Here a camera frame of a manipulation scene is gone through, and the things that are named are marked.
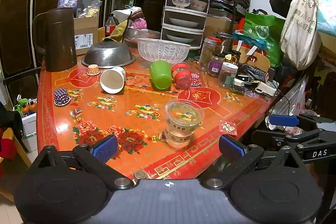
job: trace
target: blue gripper pad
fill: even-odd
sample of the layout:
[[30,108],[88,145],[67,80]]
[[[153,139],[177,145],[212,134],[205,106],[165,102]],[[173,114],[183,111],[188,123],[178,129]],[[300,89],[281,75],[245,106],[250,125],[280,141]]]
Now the blue gripper pad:
[[117,152],[117,149],[118,140],[116,136],[113,135],[101,145],[94,148],[92,151],[92,155],[94,155],[97,159],[101,160],[103,163],[107,163],[107,161],[112,158],[112,156]]
[[225,136],[221,136],[219,138],[218,145],[222,155],[230,162],[234,162],[235,160],[238,160],[245,155],[245,151],[243,148],[239,147]]
[[296,116],[271,115],[268,120],[274,126],[295,127],[300,121]]

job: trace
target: stainless steel colander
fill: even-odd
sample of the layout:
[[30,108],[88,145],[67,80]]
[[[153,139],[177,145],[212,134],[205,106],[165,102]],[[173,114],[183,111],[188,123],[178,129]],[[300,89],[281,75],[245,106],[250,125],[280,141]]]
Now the stainless steel colander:
[[117,41],[103,41],[93,44],[82,59],[84,66],[97,64],[100,69],[122,67],[135,61],[129,47]]

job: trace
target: white paper cup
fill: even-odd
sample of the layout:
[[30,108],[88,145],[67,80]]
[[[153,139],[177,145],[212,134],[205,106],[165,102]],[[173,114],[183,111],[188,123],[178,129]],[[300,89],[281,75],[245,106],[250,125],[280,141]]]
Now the white paper cup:
[[122,67],[106,70],[100,76],[100,85],[107,93],[118,93],[124,87],[125,75],[126,72]]

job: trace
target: table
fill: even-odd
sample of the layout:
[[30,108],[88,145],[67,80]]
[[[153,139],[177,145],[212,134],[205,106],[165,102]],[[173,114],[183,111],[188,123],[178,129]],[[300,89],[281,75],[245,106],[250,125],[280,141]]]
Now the table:
[[[42,66],[37,111],[39,151],[46,145],[72,150],[114,133],[118,153],[107,165],[123,175],[133,178],[135,170],[144,169],[153,179],[195,178],[221,155],[220,121],[234,122],[235,137],[239,138],[273,102],[272,98],[256,99],[220,88],[217,78],[197,70],[191,60],[192,72],[200,75],[200,86],[182,91],[173,84],[170,91],[156,91],[149,81],[151,62],[142,59],[136,49],[132,53],[136,61],[124,67],[125,87],[114,95],[103,91],[100,74],[86,74],[87,68],[80,63],[83,56],[74,67],[61,72],[47,72]],[[59,88],[65,88],[71,97],[63,107],[53,104],[53,93]],[[164,107],[176,98],[196,101],[205,113],[190,144],[182,149],[172,148],[162,139]]]

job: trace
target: yellow cloth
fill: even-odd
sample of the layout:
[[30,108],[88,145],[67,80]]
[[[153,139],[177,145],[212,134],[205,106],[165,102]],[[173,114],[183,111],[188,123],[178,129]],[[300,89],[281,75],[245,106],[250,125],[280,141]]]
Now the yellow cloth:
[[116,26],[111,35],[109,37],[105,37],[103,41],[108,41],[112,39],[114,41],[121,42],[126,27],[127,27],[127,19],[124,20],[122,23],[120,23],[118,26]]

